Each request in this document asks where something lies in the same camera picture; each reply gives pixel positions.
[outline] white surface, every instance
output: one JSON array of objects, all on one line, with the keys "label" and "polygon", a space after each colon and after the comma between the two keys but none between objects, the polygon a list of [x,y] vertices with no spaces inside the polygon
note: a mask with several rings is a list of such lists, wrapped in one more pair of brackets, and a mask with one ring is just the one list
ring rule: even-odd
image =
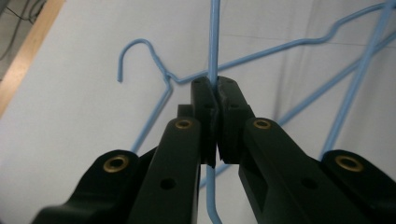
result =
[{"label": "white surface", "polygon": [[[333,22],[380,1],[223,0],[219,62],[228,62],[294,38],[323,35]],[[129,149],[164,86],[144,46],[125,58],[120,50],[138,37],[152,41],[167,68],[184,77],[205,69],[210,1],[67,0],[25,80],[0,120],[0,218],[29,223],[49,204],[65,202],[100,155]],[[276,119],[364,50],[379,13],[353,21],[326,45],[288,50],[244,64],[223,76],[238,81],[256,116]],[[391,22],[389,31],[396,28]],[[336,144],[360,153],[396,178],[396,48],[378,54]],[[139,154],[155,147],[190,86],[176,89]],[[317,157],[347,80],[285,126]],[[223,223],[255,223],[233,167],[218,178]],[[205,190],[199,223],[209,223]]]}]

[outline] black plastic bracket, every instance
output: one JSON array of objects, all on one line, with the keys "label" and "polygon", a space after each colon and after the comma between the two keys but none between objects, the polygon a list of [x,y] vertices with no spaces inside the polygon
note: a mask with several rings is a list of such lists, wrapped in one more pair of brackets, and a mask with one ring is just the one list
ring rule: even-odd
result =
[{"label": "black plastic bracket", "polygon": [[249,119],[240,176],[259,223],[371,223],[269,119]]},{"label": "black plastic bracket", "polygon": [[127,223],[196,223],[200,133],[197,119],[168,123]]}]

